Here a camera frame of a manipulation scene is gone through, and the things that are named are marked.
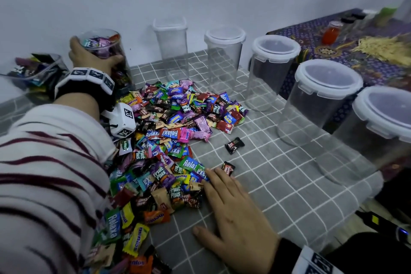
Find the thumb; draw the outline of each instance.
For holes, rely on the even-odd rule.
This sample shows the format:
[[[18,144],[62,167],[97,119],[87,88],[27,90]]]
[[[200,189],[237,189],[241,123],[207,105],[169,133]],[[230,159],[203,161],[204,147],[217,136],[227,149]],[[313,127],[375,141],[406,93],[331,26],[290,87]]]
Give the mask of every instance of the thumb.
[[[220,258],[224,256],[224,242],[212,232],[201,226],[194,226],[193,234],[204,247],[213,251]]]
[[[116,64],[120,63],[122,60],[124,60],[124,57],[122,55],[115,55],[113,57],[106,59],[106,63],[110,67],[114,67]]]

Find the yellow straw pile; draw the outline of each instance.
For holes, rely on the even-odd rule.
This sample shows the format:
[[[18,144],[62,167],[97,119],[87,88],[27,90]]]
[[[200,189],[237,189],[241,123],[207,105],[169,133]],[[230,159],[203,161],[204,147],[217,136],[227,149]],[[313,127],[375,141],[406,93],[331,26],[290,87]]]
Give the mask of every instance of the yellow straw pile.
[[[352,51],[360,51],[380,61],[411,66],[411,45],[400,41],[398,36],[393,38],[367,36],[360,39],[358,46]]]

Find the square plastic container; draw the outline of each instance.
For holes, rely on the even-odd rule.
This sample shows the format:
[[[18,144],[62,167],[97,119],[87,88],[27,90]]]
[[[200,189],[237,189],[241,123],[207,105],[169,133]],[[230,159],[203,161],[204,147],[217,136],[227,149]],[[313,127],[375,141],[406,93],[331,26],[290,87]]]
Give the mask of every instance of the square plastic container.
[[[204,41],[208,50],[208,87],[215,93],[232,95],[237,80],[245,32],[238,27],[223,26],[208,30]]]
[[[122,55],[124,60],[115,66],[111,78],[115,82],[114,93],[117,98],[134,90],[129,64],[124,54],[120,33],[106,28],[99,28],[78,36],[81,45],[99,58]]]
[[[60,55],[36,52],[2,63],[0,74],[22,91],[29,93],[34,103],[54,100],[54,88],[69,71]]]
[[[261,112],[270,109],[300,50],[299,43],[280,35],[254,40],[245,100],[249,109]]]
[[[325,174],[346,186],[408,156],[411,92],[386,86],[363,89],[353,102],[353,111],[330,137],[326,148],[328,151],[316,158],[316,162]],[[344,166],[330,169],[327,167],[330,157]]]
[[[188,78],[187,21],[184,17],[154,19],[152,28],[157,36],[167,79]]]
[[[293,146],[317,138],[344,98],[362,85],[362,77],[341,63],[323,59],[301,63],[277,125],[278,136]]]

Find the hand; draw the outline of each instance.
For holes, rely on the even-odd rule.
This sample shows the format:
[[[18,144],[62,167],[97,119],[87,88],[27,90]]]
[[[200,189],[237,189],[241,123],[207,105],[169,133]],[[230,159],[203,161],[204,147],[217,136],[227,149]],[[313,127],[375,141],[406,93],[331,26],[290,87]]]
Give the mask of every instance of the hand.
[[[280,236],[236,179],[217,168],[205,172],[211,184],[202,183],[221,238],[202,227],[194,227],[193,234],[235,271],[267,274]]]
[[[69,57],[73,62],[74,67],[92,67],[101,70],[110,76],[111,69],[124,59],[121,55],[115,55],[107,59],[98,58],[83,48],[79,39],[75,36],[70,38],[70,48],[71,51],[69,52]]]

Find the black sleeve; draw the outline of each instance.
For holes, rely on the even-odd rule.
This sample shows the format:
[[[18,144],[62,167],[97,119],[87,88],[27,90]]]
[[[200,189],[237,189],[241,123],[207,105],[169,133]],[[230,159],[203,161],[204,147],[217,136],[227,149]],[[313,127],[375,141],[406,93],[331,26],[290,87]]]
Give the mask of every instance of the black sleeve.
[[[268,274],[290,274],[300,256],[301,248],[281,238],[271,270]]]

